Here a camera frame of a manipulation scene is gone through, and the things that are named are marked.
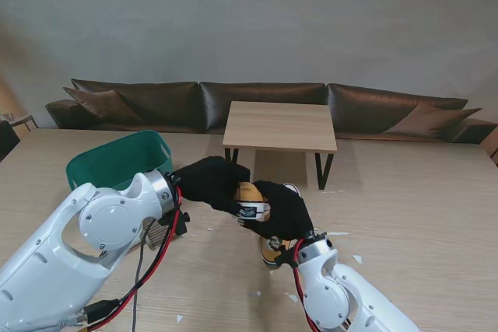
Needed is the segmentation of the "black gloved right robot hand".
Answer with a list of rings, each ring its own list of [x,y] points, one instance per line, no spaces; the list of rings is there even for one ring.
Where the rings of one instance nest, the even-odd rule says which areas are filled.
[[[255,181],[254,185],[270,206],[270,216],[264,221],[238,219],[238,223],[266,239],[304,239],[314,229],[303,198],[283,184]]]

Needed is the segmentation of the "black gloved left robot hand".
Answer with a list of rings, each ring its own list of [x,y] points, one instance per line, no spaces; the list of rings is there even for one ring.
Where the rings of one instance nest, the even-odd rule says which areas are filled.
[[[234,216],[244,215],[234,195],[240,183],[250,181],[251,172],[245,166],[210,156],[174,171],[173,176],[189,201],[204,202]]]

